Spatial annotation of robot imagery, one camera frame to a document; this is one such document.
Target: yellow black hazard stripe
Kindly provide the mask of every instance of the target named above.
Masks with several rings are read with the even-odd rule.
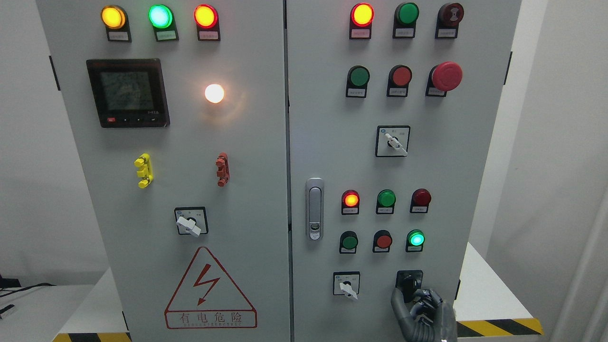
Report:
[[[541,322],[536,318],[489,319],[457,323],[458,337],[544,335]],[[128,332],[61,333],[53,342],[131,342],[131,335]]]
[[[60,333],[53,342],[131,342],[128,332]]]
[[[489,319],[458,322],[458,337],[544,335],[536,318]]]

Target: yellow indicator light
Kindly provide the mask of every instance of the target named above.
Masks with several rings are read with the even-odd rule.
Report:
[[[116,5],[107,5],[102,9],[102,21],[109,29],[121,29],[126,22],[125,11]]]
[[[210,5],[198,5],[194,10],[194,20],[203,29],[210,29],[218,22],[218,12]]]
[[[348,207],[354,207],[355,205],[357,205],[357,203],[359,203],[359,196],[355,194],[347,195],[344,198],[344,204],[346,204],[346,206]]]
[[[222,102],[224,94],[224,88],[219,84],[208,85],[205,88],[205,98],[211,103]]]
[[[353,23],[359,27],[365,27],[374,20],[374,8],[364,2],[356,4],[350,13]]]

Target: red triangle sign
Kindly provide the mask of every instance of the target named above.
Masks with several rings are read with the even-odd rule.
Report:
[[[165,309],[169,329],[255,328],[258,313],[207,247],[196,250]]]

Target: meter display screen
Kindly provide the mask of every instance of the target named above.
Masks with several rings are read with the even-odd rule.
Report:
[[[88,60],[86,67],[103,128],[169,126],[158,58]]]
[[[147,72],[101,72],[109,110],[153,110]]]

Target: green push button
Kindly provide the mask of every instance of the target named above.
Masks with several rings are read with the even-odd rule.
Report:
[[[419,230],[413,230],[407,235],[407,240],[412,246],[420,246],[424,243],[424,234]]]
[[[342,247],[346,248],[347,250],[352,250],[353,248],[357,247],[357,244],[359,244],[359,241],[354,236],[347,236],[344,238],[344,240],[342,240]]]
[[[413,2],[407,2],[399,5],[397,10],[397,20],[403,25],[409,25],[418,19],[420,10]]]
[[[362,66],[351,69],[350,83],[355,86],[364,86],[370,80],[370,72]]]
[[[378,194],[378,204],[385,208],[393,206],[395,202],[396,197],[392,190],[382,190],[380,191],[380,194]]]

